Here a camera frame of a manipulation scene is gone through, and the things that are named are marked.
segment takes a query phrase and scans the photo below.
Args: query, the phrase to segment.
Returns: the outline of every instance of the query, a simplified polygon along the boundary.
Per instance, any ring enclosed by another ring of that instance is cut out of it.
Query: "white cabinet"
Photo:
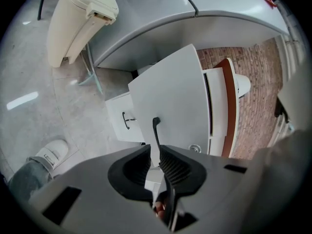
[[[136,119],[129,92],[107,100],[106,107],[118,140],[144,142],[138,122],[133,120],[124,121],[124,118],[126,120]]]

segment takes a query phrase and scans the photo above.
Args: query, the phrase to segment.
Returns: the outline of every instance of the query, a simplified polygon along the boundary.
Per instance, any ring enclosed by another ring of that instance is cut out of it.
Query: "cabinet door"
[[[117,139],[130,142],[144,142],[144,138],[137,121],[127,121],[125,119],[136,118],[130,93],[106,101],[106,107],[110,116],[113,129]]]
[[[151,145],[154,166],[159,150],[153,132],[153,118],[160,144],[188,149],[197,144],[208,151],[209,112],[204,76],[197,52],[188,45],[149,68],[129,89],[146,144]]]

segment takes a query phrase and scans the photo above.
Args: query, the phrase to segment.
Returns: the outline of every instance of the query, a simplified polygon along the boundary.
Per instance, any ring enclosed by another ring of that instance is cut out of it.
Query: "leg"
[[[54,140],[43,147],[34,157],[13,175],[8,186],[19,200],[28,201],[31,195],[52,180],[51,172],[68,152],[64,140]]]
[[[42,11],[42,6],[43,6],[43,1],[44,0],[40,0],[40,5],[39,5],[39,10],[38,10],[38,17],[37,20],[41,19],[41,11]]]

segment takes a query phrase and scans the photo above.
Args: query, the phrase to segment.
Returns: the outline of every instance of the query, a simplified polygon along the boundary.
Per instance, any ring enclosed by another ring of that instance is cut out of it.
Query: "white sneaker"
[[[55,169],[68,153],[68,145],[62,139],[46,144],[35,156],[44,158]]]

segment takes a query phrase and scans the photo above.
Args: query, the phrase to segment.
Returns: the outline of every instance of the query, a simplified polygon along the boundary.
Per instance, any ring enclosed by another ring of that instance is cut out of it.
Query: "floor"
[[[253,158],[255,152],[267,147],[276,118],[274,108],[282,88],[282,68],[274,39],[251,48],[213,48],[199,50],[203,69],[230,58],[237,74],[250,79],[251,90],[239,99],[239,125],[233,157]]]
[[[98,70],[104,94],[96,85],[78,86],[86,75],[81,58],[61,68],[47,62],[46,36],[58,0],[45,0],[37,21],[39,0],[28,0],[20,9],[0,45],[0,168],[9,179],[29,156],[51,140],[69,144],[60,174],[85,159],[138,146],[117,141],[105,100],[128,91],[131,73]],[[252,158],[272,135],[273,108],[282,76],[274,40],[252,48],[218,48],[198,51],[204,69],[230,57],[235,71],[247,75],[251,91],[240,99],[239,132],[234,156]],[[12,107],[27,95],[28,102]]]
[[[139,145],[115,140],[105,107],[105,100],[129,91],[130,72],[100,69],[101,95],[93,82],[78,86],[86,75],[80,57],[61,68],[48,64],[46,36],[57,2],[45,0],[37,21],[39,0],[28,0],[1,42],[0,166],[7,179],[54,139],[65,139],[70,147],[55,174],[85,159]],[[33,100],[10,109],[24,95]]]

